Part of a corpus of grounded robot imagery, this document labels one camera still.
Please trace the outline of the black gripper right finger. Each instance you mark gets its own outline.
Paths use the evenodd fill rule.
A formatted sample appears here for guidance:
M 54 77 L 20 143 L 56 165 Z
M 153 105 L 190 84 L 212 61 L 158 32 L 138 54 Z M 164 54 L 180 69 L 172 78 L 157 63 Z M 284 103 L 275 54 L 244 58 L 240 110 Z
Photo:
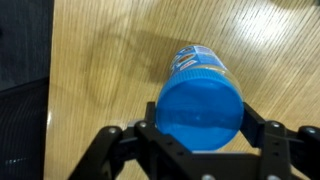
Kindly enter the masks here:
M 311 180 L 320 180 L 320 128 L 288 129 L 275 120 L 263 119 L 249 104 L 244 105 L 241 133 L 253 148 L 260 149 L 260 180 L 298 180 L 291 167 Z

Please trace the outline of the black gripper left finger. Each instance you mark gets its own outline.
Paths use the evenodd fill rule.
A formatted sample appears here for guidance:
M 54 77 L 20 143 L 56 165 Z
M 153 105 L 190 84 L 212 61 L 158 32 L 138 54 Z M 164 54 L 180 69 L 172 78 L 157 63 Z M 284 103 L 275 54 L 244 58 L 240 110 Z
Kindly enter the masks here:
M 192 153 L 155 127 L 155 115 L 155 103 L 148 102 L 145 117 L 125 130 L 103 127 L 68 180 L 115 180 L 130 160 L 135 160 L 150 180 L 199 180 Z

